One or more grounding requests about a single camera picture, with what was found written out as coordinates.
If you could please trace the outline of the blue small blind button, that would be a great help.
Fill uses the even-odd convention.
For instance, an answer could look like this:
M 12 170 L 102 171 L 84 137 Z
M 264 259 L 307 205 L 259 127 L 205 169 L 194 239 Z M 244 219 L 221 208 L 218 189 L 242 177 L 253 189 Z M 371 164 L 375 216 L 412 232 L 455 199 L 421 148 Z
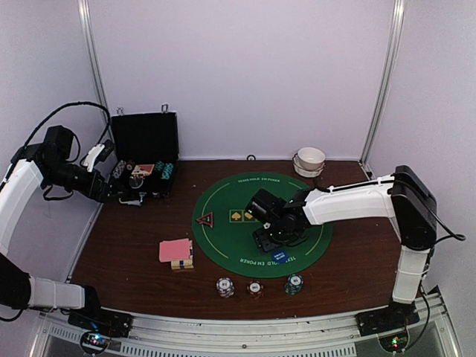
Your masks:
M 289 258 L 289 255 L 287 254 L 286 251 L 283 251 L 283 250 L 275 251 L 271 256 L 272 261 L 277 264 L 285 263 L 288 260 L 288 258 Z

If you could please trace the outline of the blue green fifty chip stack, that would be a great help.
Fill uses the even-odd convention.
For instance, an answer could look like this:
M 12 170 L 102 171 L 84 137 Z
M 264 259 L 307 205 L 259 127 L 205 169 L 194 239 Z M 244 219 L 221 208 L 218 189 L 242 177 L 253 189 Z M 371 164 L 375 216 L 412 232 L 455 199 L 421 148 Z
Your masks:
M 285 293 L 296 295 L 303 288 L 303 278 L 299 274 L 292 274 L 288 277 L 284 286 Z

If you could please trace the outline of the triangular all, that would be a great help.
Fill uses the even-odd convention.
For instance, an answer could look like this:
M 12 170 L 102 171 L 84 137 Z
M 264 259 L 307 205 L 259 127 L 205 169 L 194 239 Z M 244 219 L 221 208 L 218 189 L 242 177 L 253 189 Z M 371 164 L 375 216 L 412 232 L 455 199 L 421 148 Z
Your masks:
M 200 225 L 204 225 L 204 226 L 207 226 L 209 228 L 213 228 L 214 227 L 213 212 L 206 213 L 206 214 L 200 216 L 199 218 L 196 219 L 196 221 Z

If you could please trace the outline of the blue peach ten chip stack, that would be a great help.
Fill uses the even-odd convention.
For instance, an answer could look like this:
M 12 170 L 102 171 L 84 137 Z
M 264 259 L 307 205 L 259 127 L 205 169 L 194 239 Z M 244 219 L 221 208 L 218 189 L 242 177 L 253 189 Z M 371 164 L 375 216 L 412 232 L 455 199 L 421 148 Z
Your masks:
M 229 277 L 221 277 L 216 282 L 216 290 L 222 298 L 230 298 L 234 295 L 235 287 Z

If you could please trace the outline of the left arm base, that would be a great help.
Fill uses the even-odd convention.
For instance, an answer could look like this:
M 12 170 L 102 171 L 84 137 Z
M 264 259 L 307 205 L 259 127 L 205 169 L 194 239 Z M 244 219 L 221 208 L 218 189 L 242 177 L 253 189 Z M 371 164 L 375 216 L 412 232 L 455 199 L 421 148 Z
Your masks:
M 66 314 L 70 325 L 112 338 L 127 338 L 133 322 L 130 314 L 103 309 L 96 315 L 81 310 L 69 310 Z

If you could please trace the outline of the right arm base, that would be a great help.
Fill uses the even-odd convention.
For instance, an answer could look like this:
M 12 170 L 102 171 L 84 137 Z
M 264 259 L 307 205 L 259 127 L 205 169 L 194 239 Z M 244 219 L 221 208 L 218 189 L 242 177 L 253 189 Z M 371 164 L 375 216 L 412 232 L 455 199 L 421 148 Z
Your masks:
M 356 323 L 362 337 L 402 329 L 418 322 L 419 314 L 413 305 L 386 306 L 356 315 Z

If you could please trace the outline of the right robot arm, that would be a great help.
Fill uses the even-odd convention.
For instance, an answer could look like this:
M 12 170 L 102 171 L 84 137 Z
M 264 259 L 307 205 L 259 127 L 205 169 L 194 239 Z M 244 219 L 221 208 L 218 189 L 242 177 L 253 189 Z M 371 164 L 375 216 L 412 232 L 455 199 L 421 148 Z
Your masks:
M 394 329 L 409 317 L 409 305 L 437 241 L 436 199 L 410 167 L 398 166 L 394 173 L 371 181 L 300 189 L 288 200 L 260 189 L 245 212 L 263 225 L 253 234 L 263 252 L 300 239 L 316 225 L 371 217 L 396 219 L 402 248 L 392 304 L 382 310 L 381 320 Z

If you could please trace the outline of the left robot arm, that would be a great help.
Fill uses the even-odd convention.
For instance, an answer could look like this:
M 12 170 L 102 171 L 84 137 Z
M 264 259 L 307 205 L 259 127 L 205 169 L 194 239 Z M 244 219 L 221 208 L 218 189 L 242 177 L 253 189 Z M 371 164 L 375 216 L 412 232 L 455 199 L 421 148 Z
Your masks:
M 21 147 L 1 181 L 1 304 L 22 312 L 26 309 L 74 309 L 91 330 L 107 322 L 95 288 L 33 277 L 7 258 L 10 241 L 20 216 L 37 189 L 45 192 L 63 187 L 68 196 L 78 192 L 96 202 L 104 202 L 114 190 L 95 164 L 105 161 L 115 148 L 107 140 L 93 146 L 82 164 L 70 162 L 76 135 L 64 126 L 48 128 L 40 144 Z

